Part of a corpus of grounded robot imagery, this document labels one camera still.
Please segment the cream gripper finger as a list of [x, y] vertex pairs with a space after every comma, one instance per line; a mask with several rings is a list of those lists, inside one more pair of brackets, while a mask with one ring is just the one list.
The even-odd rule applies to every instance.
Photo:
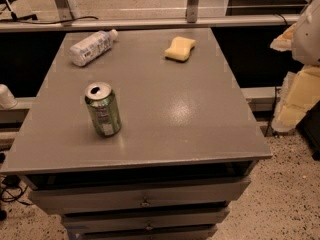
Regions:
[[294, 129], [320, 101], [320, 67], [305, 65], [284, 78], [271, 126], [276, 132]]
[[284, 52], [291, 51], [293, 33], [295, 30], [296, 24], [292, 24], [289, 28], [287, 28], [281, 35], [275, 38], [271, 44], [270, 48], [276, 51]]

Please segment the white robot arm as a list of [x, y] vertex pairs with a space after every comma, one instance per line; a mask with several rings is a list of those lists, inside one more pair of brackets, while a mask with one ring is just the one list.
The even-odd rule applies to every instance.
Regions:
[[298, 21], [270, 47], [291, 51], [293, 59], [303, 64], [300, 71], [284, 78], [274, 112], [272, 128], [284, 133], [294, 129], [320, 101], [320, 0], [312, 0]]

